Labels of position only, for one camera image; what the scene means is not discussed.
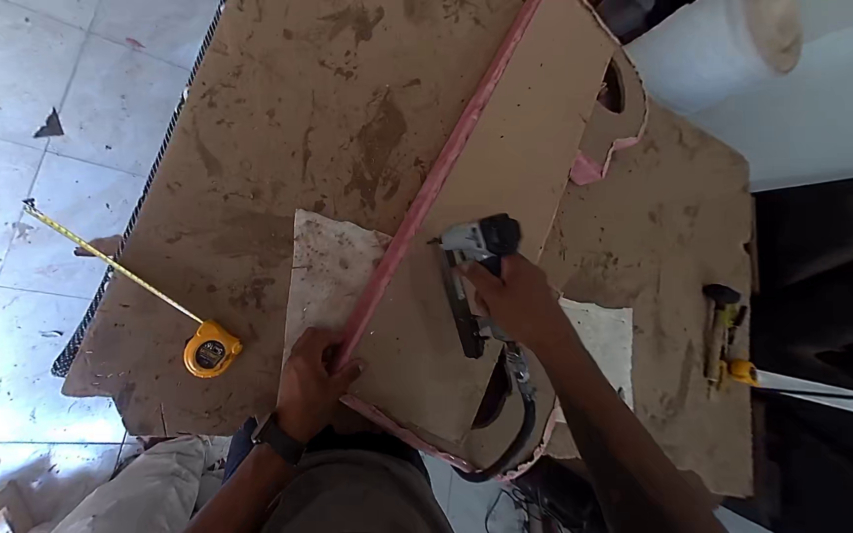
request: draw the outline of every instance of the black fabric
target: black fabric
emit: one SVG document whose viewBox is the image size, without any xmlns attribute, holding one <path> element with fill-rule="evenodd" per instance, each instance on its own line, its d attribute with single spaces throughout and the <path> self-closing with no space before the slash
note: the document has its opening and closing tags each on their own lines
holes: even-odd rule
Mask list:
<svg viewBox="0 0 853 533">
<path fill-rule="evenodd" d="M 258 426 L 259 423 L 256 419 L 249 417 L 245 420 L 243 426 L 232 435 L 230 451 L 226 455 L 226 473 L 223 476 L 223 484 L 232 477 L 232 474 L 242 464 L 245 456 L 249 452 L 252 452 L 252 447 L 254 446 L 252 444 L 252 432 Z M 324 452 L 326 450 L 364 450 L 366 452 L 396 457 L 401 461 L 408 462 L 419 470 L 424 478 L 426 478 L 426 482 L 430 483 L 427 465 L 424 464 L 420 453 L 393 435 L 370 431 L 342 435 L 335 432 L 333 427 L 327 426 L 308 441 L 308 445 L 305 446 L 305 454 Z"/>
</svg>

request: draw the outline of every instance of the white wall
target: white wall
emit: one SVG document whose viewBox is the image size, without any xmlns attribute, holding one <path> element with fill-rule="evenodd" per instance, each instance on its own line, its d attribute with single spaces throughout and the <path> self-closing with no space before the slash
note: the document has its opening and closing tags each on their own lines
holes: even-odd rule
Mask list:
<svg viewBox="0 0 853 533">
<path fill-rule="evenodd" d="M 749 160 L 753 190 L 853 177 L 853 1 L 800 7 L 798 67 L 689 117 Z"/>
</svg>

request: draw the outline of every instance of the cut-out hole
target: cut-out hole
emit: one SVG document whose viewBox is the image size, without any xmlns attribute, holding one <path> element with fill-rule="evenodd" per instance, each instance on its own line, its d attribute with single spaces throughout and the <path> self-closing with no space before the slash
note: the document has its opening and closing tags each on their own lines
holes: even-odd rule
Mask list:
<svg viewBox="0 0 853 533">
<path fill-rule="evenodd" d="M 608 69 L 605 70 L 604 82 L 601 83 L 601 90 L 598 91 L 598 103 L 605 106 L 605 109 L 611 113 L 620 115 L 623 111 L 621 71 L 613 59 L 610 60 Z"/>
</svg>

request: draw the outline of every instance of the black watch strap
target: black watch strap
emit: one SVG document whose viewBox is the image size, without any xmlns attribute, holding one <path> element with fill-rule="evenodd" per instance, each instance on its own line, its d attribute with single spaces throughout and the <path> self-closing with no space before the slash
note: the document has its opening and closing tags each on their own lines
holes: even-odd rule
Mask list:
<svg viewBox="0 0 853 533">
<path fill-rule="evenodd" d="M 254 444 L 267 444 L 281 460 L 296 466 L 305 453 L 305 445 L 278 427 L 278 416 L 273 413 L 252 432 Z"/>
</svg>

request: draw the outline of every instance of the tape measure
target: tape measure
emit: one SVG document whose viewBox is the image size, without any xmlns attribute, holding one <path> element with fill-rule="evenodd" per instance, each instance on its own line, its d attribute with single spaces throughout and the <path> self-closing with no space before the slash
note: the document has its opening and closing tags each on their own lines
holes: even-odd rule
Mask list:
<svg viewBox="0 0 853 533">
<path fill-rule="evenodd" d="M 174 299 L 157 290 L 153 285 L 141 280 L 135 273 L 130 272 L 120 263 L 112 260 L 98 248 L 91 246 L 87 241 L 72 233 L 70 229 L 65 228 L 48 218 L 44 213 L 38 211 L 34 200 L 28 199 L 24 200 L 24 202 L 25 212 L 38 219 L 42 224 L 64 235 L 76 245 L 94 254 L 95 257 L 101 258 L 102 261 L 111 265 L 114 270 L 130 278 L 136 285 L 147 289 L 153 296 L 157 296 L 177 311 L 199 323 L 196 333 L 187 341 L 186 347 L 183 349 L 183 363 L 187 370 L 196 376 L 196 378 L 215 378 L 219 376 L 219 374 L 229 368 L 236 356 L 242 353 L 243 344 L 239 339 L 233 337 L 216 321 L 201 320 L 195 314 L 191 313 L 189 309 L 186 309 Z"/>
</svg>

